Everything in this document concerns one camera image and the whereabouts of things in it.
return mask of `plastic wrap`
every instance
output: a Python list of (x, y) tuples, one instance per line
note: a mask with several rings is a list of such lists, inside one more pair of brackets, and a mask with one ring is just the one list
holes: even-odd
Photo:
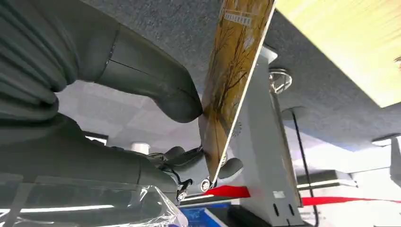
[(188, 226), (155, 186), (0, 175), (0, 227)]

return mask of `cable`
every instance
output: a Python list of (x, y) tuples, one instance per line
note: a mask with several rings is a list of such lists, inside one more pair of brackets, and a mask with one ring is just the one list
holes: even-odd
[[(298, 137), (298, 144), (299, 144), (299, 149), (301, 150), (302, 161), (304, 163), (306, 180), (308, 181), (308, 185), (309, 185), (309, 192), (311, 194), (311, 198), (313, 198), (314, 193), (313, 193), (313, 189), (311, 187), (311, 177), (309, 175), (308, 164), (306, 163), (306, 157), (305, 157), (305, 152), (304, 152), (304, 146), (302, 145), (301, 135), (299, 134), (298, 122), (296, 121), (294, 111), (292, 111), (292, 110), (290, 110), (290, 111), (292, 114), (292, 119), (294, 120), (294, 124), (295, 124), (296, 136)], [(319, 213), (317, 212), (316, 205), (313, 206), (313, 209), (314, 209), (314, 217), (315, 217), (315, 225), (314, 226), (318, 227), (319, 226)]]

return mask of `red stripe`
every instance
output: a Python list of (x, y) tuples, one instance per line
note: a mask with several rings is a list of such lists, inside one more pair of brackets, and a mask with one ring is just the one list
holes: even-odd
[[(235, 197), (235, 198), (248, 198), (250, 194), (245, 186), (220, 186), (217, 188), (210, 189), (205, 192), (204, 195), (215, 195), (222, 197)], [(302, 203), (304, 206), (311, 205), (322, 205), (330, 203), (350, 202), (350, 201), (391, 201), (401, 203), (401, 201), (392, 200), (378, 200), (378, 199), (366, 199), (366, 198), (349, 198), (349, 197), (303, 197)]]

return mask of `gray robot arm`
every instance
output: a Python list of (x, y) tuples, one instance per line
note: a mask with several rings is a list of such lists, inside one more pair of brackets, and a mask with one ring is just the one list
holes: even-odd
[(178, 122), (202, 113), (188, 71), (152, 43), (79, 0), (0, 1), (0, 173), (177, 185), (146, 158), (87, 140), (58, 113), (54, 92), (77, 79), (151, 97)]

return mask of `wooden board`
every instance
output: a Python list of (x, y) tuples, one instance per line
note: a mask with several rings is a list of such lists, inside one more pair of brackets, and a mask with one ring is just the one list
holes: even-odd
[(401, 0), (279, 0), (277, 9), (380, 107), (401, 101)]
[(273, 6), (274, 0), (223, 1), (202, 96), (204, 114), (198, 120), (212, 182), (217, 179)]

